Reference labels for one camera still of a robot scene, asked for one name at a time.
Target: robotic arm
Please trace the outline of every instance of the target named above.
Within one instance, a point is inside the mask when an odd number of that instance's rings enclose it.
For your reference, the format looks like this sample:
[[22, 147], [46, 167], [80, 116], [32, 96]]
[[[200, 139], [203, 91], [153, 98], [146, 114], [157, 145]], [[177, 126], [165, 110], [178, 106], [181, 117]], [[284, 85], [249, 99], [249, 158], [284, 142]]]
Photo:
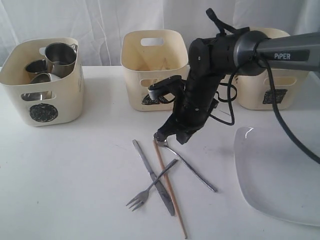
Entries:
[[[227, 25], [211, 8], [206, 14], [220, 33], [191, 43], [187, 79], [172, 76], [148, 89], [153, 100], [168, 93], [175, 96], [171, 116], [154, 135], [159, 142], [176, 135], [177, 141], [184, 144], [200, 130], [219, 103], [214, 96], [226, 75], [231, 75], [231, 80], [235, 74], [256, 76], [267, 67], [320, 71], [320, 32], [269, 39], [263, 32], [250, 31], [249, 27], [235, 29]], [[231, 117], [231, 122], [220, 122], [233, 125], [233, 112]]]

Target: knife blade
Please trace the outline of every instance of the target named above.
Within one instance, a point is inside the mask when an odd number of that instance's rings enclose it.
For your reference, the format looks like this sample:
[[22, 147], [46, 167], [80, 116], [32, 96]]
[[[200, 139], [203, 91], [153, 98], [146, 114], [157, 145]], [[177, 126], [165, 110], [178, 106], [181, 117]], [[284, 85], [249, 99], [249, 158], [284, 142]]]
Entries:
[[[157, 178], [157, 175], [152, 170], [152, 168], [148, 162], [148, 159], [147, 159], [146, 155], [144, 154], [144, 152], [142, 151], [138, 141], [134, 139], [134, 140], [132, 140], [132, 143], [133, 143], [135, 149], [138, 151], [151, 179], [154, 181]], [[157, 189], [157, 191], [158, 191], [164, 205], [168, 209], [170, 215], [174, 216], [175, 215], [175, 207], [174, 207], [174, 204], [173, 204], [171, 197], [170, 197], [169, 193], [167, 192], [166, 188], [161, 183], [161, 181], [158, 181], [154, 186]]]

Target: chopstick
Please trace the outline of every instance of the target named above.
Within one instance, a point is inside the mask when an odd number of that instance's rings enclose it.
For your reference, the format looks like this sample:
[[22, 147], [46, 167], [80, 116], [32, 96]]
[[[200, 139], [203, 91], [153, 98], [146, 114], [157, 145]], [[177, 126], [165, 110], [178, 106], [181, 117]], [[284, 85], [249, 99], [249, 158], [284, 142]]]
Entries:
[[[164, 161], [161, 157], [161, 153], [159, 151], [159, 147], [156, 143], [155, 140], [153, 140], [153, 145], [154, 145], [154, 149], [155, 149], [155, 152], [156, 152], [156, 155], [158, 157], [158, 160], [159, 160], [159, 163], [160, 163], [160, 166], [162, 168], [162, 170], [165, 168], [165, 165], [164, 165]], [[175, 197], [175, 193], [174, 193], [174, 190], [171, 186], [171, 183], [170, 183], [170, 180], [169, 180], [169, 177], [167, 174], [164, 174], [164, 179], [165, 179], [165, 182], [166, 182], [166, 185], [168, 186], [168, 190], [169, 190], [169, 194], [170, 194], [170, 197], [172, 199], [172, 203], [173, 203], [173, 206], [174, 206], [174, 209], [175, 209], [175, 212], [176, 214], [178, 215], [178, 218], [179, 218], [179, 222], [180, 222], [180, 225], [181, 225], [181, 228], [182, 228], [182, 231], [183, 231], [183, 234], [184, 234], [184, 239], [187, 239], [188, 236], [187, 236], [187, 231], [186, 231], [186, 228], [185, 228], [185, 225], [184, 225], [184, 221], [181, 217], [181, 213], [180, 213], [180, 210], [179, 210], [179, 206], [178, 206], [178, 203], [177, 203], [177, 200], [176, 200], [176, 197]]]

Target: stainless steel mug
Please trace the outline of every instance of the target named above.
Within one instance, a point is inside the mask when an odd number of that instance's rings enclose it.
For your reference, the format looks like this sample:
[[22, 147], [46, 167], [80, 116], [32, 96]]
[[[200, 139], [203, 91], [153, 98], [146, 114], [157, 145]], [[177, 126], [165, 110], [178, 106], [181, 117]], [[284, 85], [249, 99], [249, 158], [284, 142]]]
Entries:
[[48, 73], [64, 78], [73, 72], [77, 59], [76, 44], [55, 42], [45, 48], [44, 55]]
[[35, 60], [33, 62], [30, 62], [27, 66], [25, 66], [24, 69], [27, 71], [29, 78], [32, 80], [38, 74], [47, 72], [46, 60], [40, 59], [40, 60]]
[[[30, 84], [40, 84], [40, 83], [48, 83], [51, 82], [51, 77], [47, 73], [40, 73], [35, 78], [32, 79]], [[52, 92], [51, 91], [42, 91], [42, 92], [30, 92], [24, 93], [21, 95], [21, 98], [25, 101], [37, 101], [37, 100], [45, 100], [51, 99]]]

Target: white curtain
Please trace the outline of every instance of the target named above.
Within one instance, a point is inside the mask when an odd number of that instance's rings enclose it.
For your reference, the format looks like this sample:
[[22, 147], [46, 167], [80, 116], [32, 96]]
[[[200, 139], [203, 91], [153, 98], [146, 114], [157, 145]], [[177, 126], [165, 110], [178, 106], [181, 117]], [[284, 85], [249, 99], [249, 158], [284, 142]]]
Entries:
[[85, 66], [120, 65], [123, 37], [137, 30], [175, 30], [189, 47], [218, 32], [207, 8], [236, 28], [320, 31], [320, 0], [0, 0], [0, 66], [16, 45], [41, 38], [77, 39]]

